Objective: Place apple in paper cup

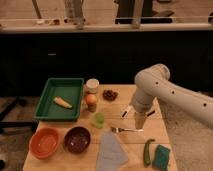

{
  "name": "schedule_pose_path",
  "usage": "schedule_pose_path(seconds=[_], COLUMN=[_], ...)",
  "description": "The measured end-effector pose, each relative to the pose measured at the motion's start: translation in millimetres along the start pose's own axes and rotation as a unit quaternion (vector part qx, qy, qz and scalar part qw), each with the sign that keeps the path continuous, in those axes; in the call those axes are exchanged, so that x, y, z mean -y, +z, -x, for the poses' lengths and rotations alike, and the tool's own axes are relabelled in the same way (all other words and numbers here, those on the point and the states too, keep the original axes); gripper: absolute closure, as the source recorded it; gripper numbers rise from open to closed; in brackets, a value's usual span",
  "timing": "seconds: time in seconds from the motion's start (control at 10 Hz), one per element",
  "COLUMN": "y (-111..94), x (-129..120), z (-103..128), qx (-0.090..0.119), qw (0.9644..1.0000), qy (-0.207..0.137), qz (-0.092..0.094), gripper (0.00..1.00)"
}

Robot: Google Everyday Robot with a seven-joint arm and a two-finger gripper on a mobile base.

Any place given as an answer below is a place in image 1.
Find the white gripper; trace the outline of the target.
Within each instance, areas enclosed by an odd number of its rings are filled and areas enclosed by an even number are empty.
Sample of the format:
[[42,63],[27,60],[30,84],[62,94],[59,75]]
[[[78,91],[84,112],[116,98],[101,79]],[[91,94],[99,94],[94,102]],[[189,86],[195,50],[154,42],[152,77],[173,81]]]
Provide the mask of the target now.
[[134,114],[135,128],[142,129],[146,121],[148,112],[153,105],[154,97],[145,93],[143,90],[136,89],[132,95],[130,104],[137,112]]

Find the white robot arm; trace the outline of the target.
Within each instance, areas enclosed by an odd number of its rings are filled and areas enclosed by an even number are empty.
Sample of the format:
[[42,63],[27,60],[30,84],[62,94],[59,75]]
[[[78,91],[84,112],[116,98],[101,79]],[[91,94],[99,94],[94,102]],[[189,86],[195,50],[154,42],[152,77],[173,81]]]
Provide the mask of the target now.
[[169,78],[169,68],[164,64],[139,71],[134,78],[136,89],[131,98],[135,111],[145,113],[152,107],[154,98],[158,98],[178,106],[213,130],[213,98],[173,84]]

